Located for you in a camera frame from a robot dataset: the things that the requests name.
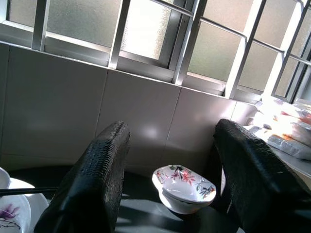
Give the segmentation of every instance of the table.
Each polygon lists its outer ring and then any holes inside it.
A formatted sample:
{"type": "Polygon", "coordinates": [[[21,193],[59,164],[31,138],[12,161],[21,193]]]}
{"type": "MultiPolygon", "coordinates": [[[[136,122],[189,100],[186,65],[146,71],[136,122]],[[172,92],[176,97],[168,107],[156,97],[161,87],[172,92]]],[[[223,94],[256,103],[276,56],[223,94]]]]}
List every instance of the table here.
{"type": "MultiPolygon", "coordinates": [[[[69,169],[69,166],[32,168],[10,175],[36,187],[58,186],[69,169]]],[[[211,207],[193,215],[176,214],[162,204],[150,178],[128,172],[124,175],[116,233],[236,233],[238,229],[233,221],[211,207]]]]}

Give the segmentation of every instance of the glass pane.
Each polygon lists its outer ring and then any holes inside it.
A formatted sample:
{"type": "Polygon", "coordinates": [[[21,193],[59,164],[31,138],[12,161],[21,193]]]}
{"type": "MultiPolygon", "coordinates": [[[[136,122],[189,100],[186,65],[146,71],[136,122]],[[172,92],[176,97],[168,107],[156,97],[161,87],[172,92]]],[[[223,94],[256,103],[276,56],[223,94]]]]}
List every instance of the glass pane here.
{"type": "Polygon", "coordinates": [[[292,58],[288,59],[286,66],[285,66],[285,69],[283,71],[282,77],[281,77],[280,82],[279,82],[277,89],[276,89],[276,94],[278,96],[285,97],[287,89],[288,89],[290,82],[292,80],[292,77],[294,75],[294,72],[297,68],[297,65],[298,65],[298,61],[296,61],[292,58]]]}
{"type": "Polygon", "coordinates": [[[202,23],[188,71],[227,81],[240,38],[202,23]]]}
{"type": "Polygon", "coordinates": [[[239,85],[264,91],[277,53],[257,44],[252,44],[246,59],[239,85]]]}
{"type": "Polygon", "coordinates": [[[159,59],[170,14],[155,2],[131,0],[121,50],[159,59]]]}
{"type": "Polygon", "coordinates": [[[305,18],[303,19],[297,39],[292,48],[291,51],[292,54],[301,57],[302,51],[306,45],[310,33],[311,33],[311,10],[308,10],[305,18]]]}
{"type": "Polygon", "coordinates": [[[11,0],[9,21],[33,27],[37,0],[11,0]]]}
{"type": "Polygon", "coordinates": [[[257,40],[280,47],[296,1],[268,0],[255,34],[257,40]]]}
{"type": "Polygon", "coordinates": [[[47,30],[111,47],[121,0],[51,0],[47,30]]]}
{"type": "Polygon", "coordinates": [[[204,17],[243,32],[252,3],[253,0],[208,0],[204,17]]]}

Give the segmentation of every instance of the window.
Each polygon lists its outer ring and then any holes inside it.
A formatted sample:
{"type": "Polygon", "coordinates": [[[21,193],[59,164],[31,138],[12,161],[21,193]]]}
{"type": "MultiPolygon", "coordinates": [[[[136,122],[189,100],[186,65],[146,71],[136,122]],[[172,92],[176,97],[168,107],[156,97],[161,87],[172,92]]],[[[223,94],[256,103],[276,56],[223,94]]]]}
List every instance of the window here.
{"type": "Polygon", "coordinates": [[[305,95],[310,0],[128,3],[50,0],[47,20],[39,14],[35,22],[37,10],[47,13],[37,0],[8,0],[8,12],[0,11],[0,40],[37,49],[36,38],[48,53],[232,99],[256,102],[265,93],[292,102],[305,95]],[[40,23],[46,34],[36,31],[40,23]]]}

